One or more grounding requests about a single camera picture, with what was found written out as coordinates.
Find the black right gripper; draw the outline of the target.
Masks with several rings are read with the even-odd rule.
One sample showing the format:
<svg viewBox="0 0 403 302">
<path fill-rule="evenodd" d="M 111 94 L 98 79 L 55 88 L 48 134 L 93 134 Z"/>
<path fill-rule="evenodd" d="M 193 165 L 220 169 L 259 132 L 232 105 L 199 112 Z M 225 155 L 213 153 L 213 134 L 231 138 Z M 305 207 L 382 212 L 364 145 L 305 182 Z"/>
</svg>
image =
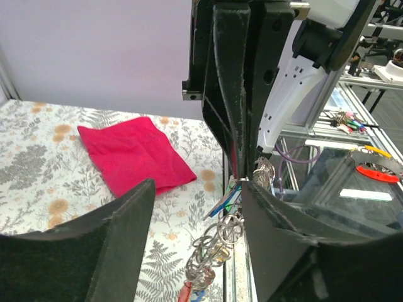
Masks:
<svg viewBox="0 0 403 302">
<path fill-rule="evenodd" d="M 305 20 L 309 10 L 307 1 L 192 3 L 189 76 L 182 82 L 183 100 L 204 98 L 204 120 L 230 160 L 236 179 L 252 175 L 259 124 L 289 29 L 294 20 Z"/>
</svg>

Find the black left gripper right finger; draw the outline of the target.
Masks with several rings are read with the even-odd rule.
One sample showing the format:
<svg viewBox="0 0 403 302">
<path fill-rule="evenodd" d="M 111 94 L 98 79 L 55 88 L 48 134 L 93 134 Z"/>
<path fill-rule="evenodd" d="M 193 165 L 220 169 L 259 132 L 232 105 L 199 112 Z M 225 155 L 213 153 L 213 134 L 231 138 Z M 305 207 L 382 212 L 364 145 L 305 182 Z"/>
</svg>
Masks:
<svg viewBox="0 0 403 302">
<path fill-rule="evenodd" d="M 302 213 L 255 182 L 242 214 L 258 301 L 401 301 L 402 233 L 366 238 Z"/>
</svg>

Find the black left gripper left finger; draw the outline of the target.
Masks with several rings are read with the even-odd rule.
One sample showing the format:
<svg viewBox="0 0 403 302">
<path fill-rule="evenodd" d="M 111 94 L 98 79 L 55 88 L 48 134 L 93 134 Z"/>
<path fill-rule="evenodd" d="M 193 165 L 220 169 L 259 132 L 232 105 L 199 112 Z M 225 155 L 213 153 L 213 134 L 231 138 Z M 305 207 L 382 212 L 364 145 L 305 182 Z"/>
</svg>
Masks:
<svg viewBox="0 0 403 302">
<path fill-rule="evenodd" d="M 1 237 L 2 301 L 133 301 L 156 197 L 145 180 L 46 232 Z"/>
</svg>

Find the large keyring with many rings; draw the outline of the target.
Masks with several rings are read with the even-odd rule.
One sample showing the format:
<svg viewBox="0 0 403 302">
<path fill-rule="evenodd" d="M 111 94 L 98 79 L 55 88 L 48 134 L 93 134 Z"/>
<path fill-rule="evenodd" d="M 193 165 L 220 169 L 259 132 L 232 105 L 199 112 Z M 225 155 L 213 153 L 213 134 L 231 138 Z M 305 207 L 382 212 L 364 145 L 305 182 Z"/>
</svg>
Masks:
<svg viewBox="0 0 403 302">
<path fill-rule="evenodd" d="M 259 157 L 254 167 L 251 178 L 230 176 L 224 195 L 235 185 L 241 186 L 242 193 L 242 185 L 250 180 L 269 190 L 275 179 L 275 168 L 266 157 Z M 185 265 L 185 281 L 178 301 L 207 301 L 218 269 L 228 271 L 223 273 L 223 284 L 229 286 L 223 292 L 224 301 L 257 300 L 241 202 L 240 195 L 235 205 L 212 217 L 215 221 L 192 242 L 193 252 Z"/>
</svg>

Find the blue key tag with key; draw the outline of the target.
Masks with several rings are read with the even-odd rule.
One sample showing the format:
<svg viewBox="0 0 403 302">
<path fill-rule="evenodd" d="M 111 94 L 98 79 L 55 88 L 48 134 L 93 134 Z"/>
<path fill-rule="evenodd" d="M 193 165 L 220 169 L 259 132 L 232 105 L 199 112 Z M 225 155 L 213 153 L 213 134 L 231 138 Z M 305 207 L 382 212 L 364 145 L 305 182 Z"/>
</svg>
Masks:
<svg viewBox="0 0 403 302">
<path fill-rule="evenodd" d="M 233 206 L 239 199 L 241 195 L 241 186 L 235 185 L 230 188 L 229 191 L 217 202 L 215 206 L 204 216 L 204 220 L 207 218 L 212 218 L 219 214 L 222 210 L 226 209 L 228 206 Z"/>
</svg>

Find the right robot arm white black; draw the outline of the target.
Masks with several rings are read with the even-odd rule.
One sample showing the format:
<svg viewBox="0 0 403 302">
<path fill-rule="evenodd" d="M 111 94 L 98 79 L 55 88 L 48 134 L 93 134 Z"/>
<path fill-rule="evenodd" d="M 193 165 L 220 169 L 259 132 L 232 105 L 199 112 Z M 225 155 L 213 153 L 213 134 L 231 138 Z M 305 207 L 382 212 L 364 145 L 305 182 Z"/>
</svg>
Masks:
<svg viewBox="0 0 403 302">
<path fill-rule="evenodd" d="M 308 93 L 349 59 L 375 1 L 193 1 L 185 101 L 236 179 L 252 176 Z"/>
</svg>

